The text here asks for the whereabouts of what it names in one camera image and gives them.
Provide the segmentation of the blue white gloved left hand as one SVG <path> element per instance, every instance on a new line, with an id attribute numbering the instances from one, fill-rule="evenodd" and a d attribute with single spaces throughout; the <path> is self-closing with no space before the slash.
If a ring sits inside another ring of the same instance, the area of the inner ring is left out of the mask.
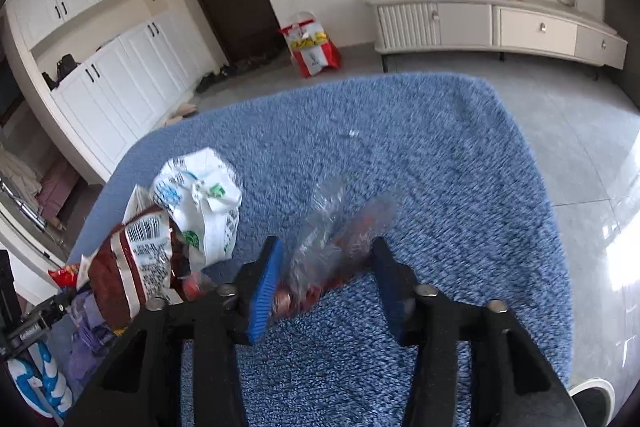
<path id="1" fill-rule="evenodd" d="M 64 421 L 74 404 L 73 390 L 58 369 L 47 343 L 38 340 L 36 347 L 35 363 L 9 359 L 6 366 L 16 389 L 33 411 L 44 418 L 57 417 Z"/>

